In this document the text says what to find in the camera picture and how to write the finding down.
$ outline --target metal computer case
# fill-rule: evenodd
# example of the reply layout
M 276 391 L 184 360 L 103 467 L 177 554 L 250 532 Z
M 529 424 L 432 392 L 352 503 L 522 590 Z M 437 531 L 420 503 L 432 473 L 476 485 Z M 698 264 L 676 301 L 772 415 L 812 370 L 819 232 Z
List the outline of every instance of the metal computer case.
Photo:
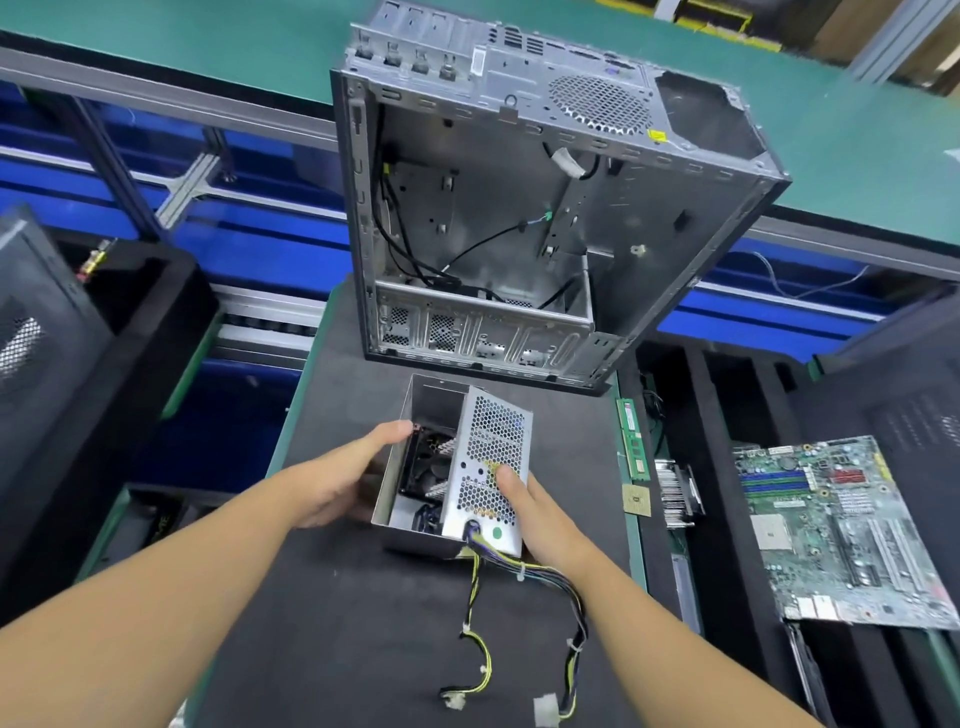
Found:
M 331 76 L 374 358 L 602 391 L 789 182 L 737 89 L 499 23 L 385 2 Z M 459 289 L 396 253 L 439 271 L 511 226 Z

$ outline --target pci slot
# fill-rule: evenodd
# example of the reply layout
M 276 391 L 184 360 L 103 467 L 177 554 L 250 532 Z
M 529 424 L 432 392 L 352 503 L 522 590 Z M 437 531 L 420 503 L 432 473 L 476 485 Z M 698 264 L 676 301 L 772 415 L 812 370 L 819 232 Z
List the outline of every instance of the pci slot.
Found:
M 897 543 L 897 548 L 900 550 L 900 555 L 903 557 L 903 563 L 906 564 L 906 570 L 910 572 L 910 578 L 916 587 L 914 591 L 918 593 L 926 592 L 924 574 L 920 571 L 920 565 L 917 563 L 917 559 L 914 558 L 910 544 L 907 543 L 906 533 L 903 532 L 903 524 L 893 519 L 888 521 L 888 523 L 890 524 L 890 532 L 894 535 L 894 541 Z
M 840 525 L 840 521 L 836 516 L 827 516 L 827 523 L 830 527 L 830 534 L 833 536 L 833 541 L 837 545 L 837 552 L 840 554 L 840 560 L 843 562 L 843 565 L 847 568 L 847 573 L 850 575 L 850 580 L 852 584 L 859 583 L 859 576 L 857 575 L 856 568 L 853 565 L 853 557 L 850 551 L 850 541 L 847 539 L 847 534 L 843 532 L 843 527 Z
M 909 592 L 910 590 L 906 588 L 903 579 L 900 577 L 900 569 L 897 568 L 897 562 L 894 561 L 890 547 L 887 545 L 886 536 L 883 534 L 883 527 L 876 519 L 868 519 L 867 524 L 870 526 L 870 533 L 874 537 L 876 550 L 879 551 L 880 558 L 883 560 L 883 566 L 887 569 L 887 573 L 890 574 L 890 583 L 893 584 L 894 589 L 898 592 Z

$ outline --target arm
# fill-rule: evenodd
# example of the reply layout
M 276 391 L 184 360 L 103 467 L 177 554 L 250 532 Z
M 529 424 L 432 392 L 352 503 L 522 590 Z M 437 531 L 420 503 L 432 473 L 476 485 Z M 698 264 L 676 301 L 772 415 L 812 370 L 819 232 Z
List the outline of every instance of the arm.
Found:
M 508 467 L 496 477 L 527 547 L 562 571 L 584 598 L 613 670 L 647 724 L 820 725 L 661 607 L 580 532 L 532 475 L 526 488 Z
M 346 513 L 371 458 L 411 427 L 380 425 L 281 471 L 8 624 L 0 630 L 3 724 L 165 726 L 288 531 Z

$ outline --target teal floor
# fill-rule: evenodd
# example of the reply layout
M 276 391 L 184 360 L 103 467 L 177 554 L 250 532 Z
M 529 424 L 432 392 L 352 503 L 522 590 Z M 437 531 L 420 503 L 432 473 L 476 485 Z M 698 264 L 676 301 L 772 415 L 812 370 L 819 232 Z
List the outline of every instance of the teal floor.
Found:
M 960 245 L 960 106 L 589 0 L 433 0 L 474 17 L 742 86 L 794 184 L 783 204 Z M 373 0 L 33 0 L 0 29 L 329 102 L 327 70 Z

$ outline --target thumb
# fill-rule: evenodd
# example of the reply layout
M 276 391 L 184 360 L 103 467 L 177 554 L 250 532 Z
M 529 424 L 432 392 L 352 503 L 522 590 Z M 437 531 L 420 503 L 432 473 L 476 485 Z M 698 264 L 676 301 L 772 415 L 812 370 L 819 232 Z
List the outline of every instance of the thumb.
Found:
M 527 493 L 526 486 L 509 465 L 501 465 L 496 469 L 496 486 L 521 518 L 534 507 L 534 500 Z

